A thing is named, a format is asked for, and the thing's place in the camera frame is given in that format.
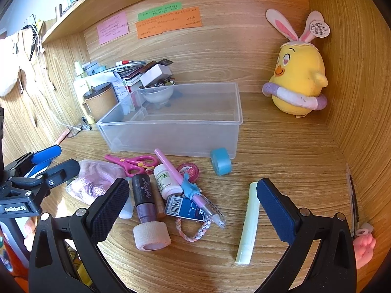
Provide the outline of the clear plastic storage box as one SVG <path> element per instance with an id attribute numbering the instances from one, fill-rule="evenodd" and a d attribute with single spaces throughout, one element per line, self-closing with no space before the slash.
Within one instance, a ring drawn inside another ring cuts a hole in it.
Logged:
<path id="1" fill-rule="evenodd" d="M 164 105 L 148 103 L 137 90 L 98 121 L 112 152 L 209 157 L 224 147 L 235 158 L 243 124 L 239 86 L 235 82 L 184 83 Z"/>

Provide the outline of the beige bandage roll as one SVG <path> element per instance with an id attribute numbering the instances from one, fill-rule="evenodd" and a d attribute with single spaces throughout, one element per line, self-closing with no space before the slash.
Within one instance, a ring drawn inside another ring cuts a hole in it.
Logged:
<path id="1" fill-rule="evenodd" d="M 162 221 L 148 221 L 133 228 L 135 245 L 141 251 L 155 251 L 171 244 L 167 226 Z"/>

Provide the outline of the red round tin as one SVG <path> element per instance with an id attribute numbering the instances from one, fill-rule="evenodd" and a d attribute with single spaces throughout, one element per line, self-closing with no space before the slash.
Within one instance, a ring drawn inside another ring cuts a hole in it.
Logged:
<path id="1" fill-rule="evenodd" d="M 195 183 L 199 178 L 199 167 L 194 163 L 183 163 L 177 170 L 183 177 L 188 175 L 190 183 Z"/>

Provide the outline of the blue tape roll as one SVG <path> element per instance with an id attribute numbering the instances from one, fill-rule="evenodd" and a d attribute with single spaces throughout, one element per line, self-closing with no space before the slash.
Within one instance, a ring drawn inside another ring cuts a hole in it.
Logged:
<path id="1" fill-rule="evenodd" d="M 232 171 L 231 158 L 224 147 L 212 150 L 210 158 L 213 170 L 218 176 L 229 174 Z"/>

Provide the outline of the beige concealer tube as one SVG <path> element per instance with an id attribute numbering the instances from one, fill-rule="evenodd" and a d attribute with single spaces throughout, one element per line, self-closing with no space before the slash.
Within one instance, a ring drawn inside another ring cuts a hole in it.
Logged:
<path id="1" fill-rule="evenodd" d="M 151 190 L 152 190 L 152 195 L 154 197 L 154 202 L 156 206 L 156 215 L 157 218 L 163 218 L 165 217 L 165 205 L 163 198 L 161 197 L 160 191 L 156 185 L 156 179 L 153 174 L 153 168 L 147 169 L 146 174 L 149 176 L 150 182 L 151 182 Z"/>

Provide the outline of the yellow chick plush toy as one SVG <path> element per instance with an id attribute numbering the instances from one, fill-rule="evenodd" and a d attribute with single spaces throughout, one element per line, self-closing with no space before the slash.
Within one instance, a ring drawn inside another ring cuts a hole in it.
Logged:
<path id="1" fill-rule="evenodd" d="M 309 13 L 301 36 L 275 9 L 266 11 L 266 19 L 289 41 L 280 47 L 274 73 L 263 85 L 262 93 L 282 112 L 297 118 L 323 110 L 327 99 L 321 91 L 328 80 L 323 58 L 312 44 L 314 38 L 326 38 L 331 32 L 323 15 L 319 11 Z"/>

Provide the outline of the white pill bottle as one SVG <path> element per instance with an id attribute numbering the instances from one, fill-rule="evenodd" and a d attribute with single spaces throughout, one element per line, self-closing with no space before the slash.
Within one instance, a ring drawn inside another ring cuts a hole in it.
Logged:
<path id="1" fill-rule="evenodd" d="M 169 171 L 165 165 L 160 164 L 154 168 L 154 177 L 156 180 L 157 188 L 164 200 L 167 200 L 169 196 L 180 196 L 183 193 L 182 187 L 178 182 L 171 178 Z"/>

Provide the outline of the stack of papers and books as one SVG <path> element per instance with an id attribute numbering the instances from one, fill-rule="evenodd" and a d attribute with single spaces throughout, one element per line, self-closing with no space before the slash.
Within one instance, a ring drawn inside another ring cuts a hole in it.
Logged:
<path id="1" fill-rule="evenodd" d="M 173 62 L 167 59 L 160 60 L 159 62 L 151 61 L 146 62 L 145 65 L 120 65 L 107 68 L 104 65 L 100 65 L 99 62 L 87 62 L 82 65 L 84 72 L 86 72 L 86 82 L 89 90 L 92 86 L 96 87 L 100 84 L 110 82 L 113 85 L 115 94 L 118 99 L 126 97 L 126 95 L 132 91 L 140 88 L 153 87 L 155 83 L 143 87 L 140 81 L 140 77 L 151 67 L 156 64 L 169 66 Z M 158 82 L 165 82 L 168 80 L 174 80 L 175 78 L 171 75 L 165 79 L 161 79 Z"/>

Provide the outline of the blue Max staples box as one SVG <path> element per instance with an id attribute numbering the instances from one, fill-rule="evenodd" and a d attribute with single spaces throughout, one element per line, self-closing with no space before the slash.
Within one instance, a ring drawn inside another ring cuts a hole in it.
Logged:
<path id="1" fill-rule="evenodd" d="M 198 222 L 204 222 L 207 219 L 205 213 L 194 201 L 182 196 L 170 195 L 166 201 L 165 213 L 168 216 Z"/>

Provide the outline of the red white marker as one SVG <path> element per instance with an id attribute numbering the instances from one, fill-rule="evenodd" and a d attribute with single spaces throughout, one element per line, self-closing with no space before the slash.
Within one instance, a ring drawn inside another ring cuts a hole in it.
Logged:
<path id="1" fill-rule="evenodd" d="M 115 66 L 120 65 L 145 65 L 146 61 L 133 61 L 133 60 L 122 60 L 115 63 Z"/>

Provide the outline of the pink sticky note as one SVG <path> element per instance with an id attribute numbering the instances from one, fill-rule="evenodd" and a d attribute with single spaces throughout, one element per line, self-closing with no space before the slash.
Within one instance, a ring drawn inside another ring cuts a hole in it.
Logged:
<path id="1" fill-rule="evenodd" d="M 129 33 L 126 12 L 122 11 L 97 25 L 99 44 L 103 45 Z"/>

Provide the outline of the white bowl of trinkets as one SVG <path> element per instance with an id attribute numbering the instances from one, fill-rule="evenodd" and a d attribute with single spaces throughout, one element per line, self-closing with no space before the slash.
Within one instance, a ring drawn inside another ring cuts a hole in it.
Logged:
<path id="1" fill-rule="evenodd" d="M 153 87 L 140 88 L 142 97 L 148 102 L 156 105 L 166 104 L 174 93 L 174 80 L 155 83 Z"/>

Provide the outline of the brown lidded mug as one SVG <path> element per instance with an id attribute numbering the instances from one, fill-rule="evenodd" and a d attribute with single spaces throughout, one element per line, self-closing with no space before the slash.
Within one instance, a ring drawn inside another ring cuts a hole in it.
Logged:
<path id="1" fill-rule="evenodd" d="M 91 89 L 83 95 L 83 107 L 96 122 L 106 115 L 119 101 L 112 83 L 107 82 Z"/>

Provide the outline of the black pen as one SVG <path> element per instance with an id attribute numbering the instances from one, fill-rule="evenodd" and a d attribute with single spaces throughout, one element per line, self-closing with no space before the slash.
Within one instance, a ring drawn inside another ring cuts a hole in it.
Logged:
<path id="1" fill-rule="evenodd" d="M 355 193 L 353 176 L 351 175 L 351 170 L 350 167 L 348 166 L 348 163 L 346 163 L 346 180 L 347 180 L 348 191 L 350 194 L 350 204 L 351 204 L 351 218 L 352 218 L 351 236 L 354 239 L 356 237 L 356 231 L 358 230 L 359 212 L 358 212 L 358 202 Z"/>

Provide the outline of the yellow green spray bottle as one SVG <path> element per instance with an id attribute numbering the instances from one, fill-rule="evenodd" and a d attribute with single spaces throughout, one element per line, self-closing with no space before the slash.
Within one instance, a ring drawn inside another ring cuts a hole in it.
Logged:
<path id="1" fill-rule="evenodd" d="M 74 91 L 76 93 L 78 102 L 82 105 L 84 102 L 84 94 L 89 91 L 89 87 L 86 82 L 87 74 L 84 72 L 79 61 L 74 62 L 74 67 L 76 72 L 76 78 L 73 82 Z"/>

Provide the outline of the pink foot-shaped toy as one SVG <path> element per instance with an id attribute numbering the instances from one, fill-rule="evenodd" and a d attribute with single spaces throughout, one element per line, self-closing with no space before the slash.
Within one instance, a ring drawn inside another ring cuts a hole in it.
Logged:
<path id="1" fill-rule="evenodd" d="M 355 250 L 357 270 L 367 265 L 374 255 L 376 239 L 372 232 L 374 228 L 369 223 L 364 223 L 355 232 L 353 246 Z"/>

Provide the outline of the small white box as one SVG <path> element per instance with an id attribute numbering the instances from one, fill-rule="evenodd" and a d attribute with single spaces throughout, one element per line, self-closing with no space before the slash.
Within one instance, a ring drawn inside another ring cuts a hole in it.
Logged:
<path id="1" fill-rule="evenodd" d="M 151 83 L 156 83 L 157 81 L 165 79 L 171 75 L 172 72 L 168 66 L 156 64 L 140 77 L 140 81 L 142 86 L 146 87 Z"/>

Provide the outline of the pink scissors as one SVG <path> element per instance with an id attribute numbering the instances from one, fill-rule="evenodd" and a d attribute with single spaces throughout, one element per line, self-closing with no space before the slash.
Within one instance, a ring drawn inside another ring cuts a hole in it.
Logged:
<path id="1" fill-rule="evenodd" d="M 127 177 L 133 177 L 137 174 L 147 174 L 148 171 L 153 170 L 157 165 L 159 165 L 159 160 L 150 155 L 136 157 L 106 155 L 104 158 L 106 161 L 122 167 Z"/>

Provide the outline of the pale green stick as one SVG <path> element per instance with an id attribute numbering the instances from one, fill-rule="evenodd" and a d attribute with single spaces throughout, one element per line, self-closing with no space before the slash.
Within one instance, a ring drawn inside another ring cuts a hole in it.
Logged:
<path id="1" fill-rule="evenodd" d="M 239 248 L 235 263 L 238 265 L 249 265 L 257 236 L 259 223 L 260 202 L 257 197 L 257 182 L 249 185 L 249 198 L 243 230 L 240 237 Z"/>

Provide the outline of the green sticky note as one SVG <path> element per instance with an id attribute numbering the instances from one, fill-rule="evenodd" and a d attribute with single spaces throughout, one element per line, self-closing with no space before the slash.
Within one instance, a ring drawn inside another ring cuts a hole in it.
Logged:
<path id="1" fill-rule="evenodd" d="M 181 2 L 168 3 L 165 5 L 161 5 L 160 7 L 155 7 L 155 8 L 143 11 L 142 13 L 139 13 L 138 20 L 144 21 L 146 19 L 150 19 L 150 18 L 158 16 L 158 15 L 170 13 L 172 11 L 177 11 L 177 10 L 181 10 L 181 9 L 182 9 Z"/>

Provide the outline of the orange sticky note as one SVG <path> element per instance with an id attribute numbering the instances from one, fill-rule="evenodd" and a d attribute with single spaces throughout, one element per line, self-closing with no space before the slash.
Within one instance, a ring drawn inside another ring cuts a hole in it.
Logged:
<path id="1" fill-rule="evenodd" d="M 199 7 L 176 10 L 136 22 L 138 39 L 155 36 L 164 32 L 201 26 L 202 22 Z"/>

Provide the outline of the dark purple lipstick tube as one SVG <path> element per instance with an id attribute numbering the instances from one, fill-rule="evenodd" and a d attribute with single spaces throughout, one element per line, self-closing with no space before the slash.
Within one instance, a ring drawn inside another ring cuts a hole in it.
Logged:
<path id="1" fill-rule="evenodd" d="M 156 221 L 156 205 L 149 176 L 144 173 L 136 174 L 131 181 L 135 207 L 140 223 Z"/>

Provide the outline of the pink knitted cloth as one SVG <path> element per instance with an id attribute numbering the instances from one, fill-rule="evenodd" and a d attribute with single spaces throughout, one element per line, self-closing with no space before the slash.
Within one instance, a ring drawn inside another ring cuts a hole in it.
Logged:
<path id="1" fill-rule="evenodd" d="M 88 205 L 104 195 L 117 178 L 126 178 L 121 166 L 106 161 L 84 159 L 79 162 L 79 167 L 78 176 L 67 184 L 65 190 Z"/>

